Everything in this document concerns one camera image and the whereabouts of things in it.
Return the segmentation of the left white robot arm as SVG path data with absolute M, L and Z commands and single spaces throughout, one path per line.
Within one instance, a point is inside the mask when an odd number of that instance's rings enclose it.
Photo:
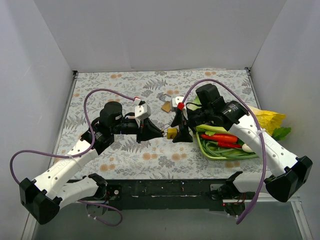
M 146 104 L 135 106 L 125 118 L 122 105 L 108 102 L 86 131 L 67 153 L 47 171 L 19 184 L 21 204 L 41 224 L 50 222 L 63 207 L 84 198 L 102 200 L 107 194 L 107 181 L 92 173 L 82 180 L 69 183 L 71 177 L 87 163 L 97 158 L 115 141 L 115 135 L 135 135 L 138 143 L 164 136 L 149 119 L 151 109 Z

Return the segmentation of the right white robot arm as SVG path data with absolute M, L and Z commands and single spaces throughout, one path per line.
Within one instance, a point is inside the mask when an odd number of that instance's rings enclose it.
M 187 109 L 186 98 L 182 96 L 171 100 L 175 117 L 171 124 L 178 127 L 173 142 L 192 142 L 189 133 L 196 127 L 213 122 L 248 145 L 263 160 L 269 171 L 246 175 L 242 171 L 234 173 L 218 190 L 222 196 L 237 199 L 243 193 L 256 192 L 270 194 L 279 202 L 287 202 L 307 181 L 313 162 L 307 156 L 298 157 L 285 149 L 278 141 L 262 130 L 254 114 L 240 100 L 225 102 L 217 87 L 206 84 L 196 90 L 200 107 Z

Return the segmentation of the yellow padlock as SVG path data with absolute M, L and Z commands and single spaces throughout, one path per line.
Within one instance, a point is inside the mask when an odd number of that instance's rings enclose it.
M 173 140 L 178 134 L 178 129 L 177 128 L 168 128 L 164 130 L 164 135 L 168 140 Z

